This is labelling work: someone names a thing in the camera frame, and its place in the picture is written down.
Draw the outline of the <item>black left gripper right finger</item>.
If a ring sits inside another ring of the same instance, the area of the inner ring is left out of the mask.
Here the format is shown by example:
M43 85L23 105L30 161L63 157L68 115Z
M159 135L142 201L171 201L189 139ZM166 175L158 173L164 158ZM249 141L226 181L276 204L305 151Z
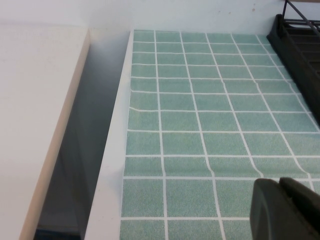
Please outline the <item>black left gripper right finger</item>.
M288 196L306 227L308 237L320 239L320 195L290 177L281 177L279 185Z

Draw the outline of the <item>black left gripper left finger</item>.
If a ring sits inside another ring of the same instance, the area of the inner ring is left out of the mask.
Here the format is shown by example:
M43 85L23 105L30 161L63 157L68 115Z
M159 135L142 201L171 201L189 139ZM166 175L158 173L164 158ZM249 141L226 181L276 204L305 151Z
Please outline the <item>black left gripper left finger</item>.
M295 205L280 185L271 179L254 182L249 218L254 240L303 240L311 237Z

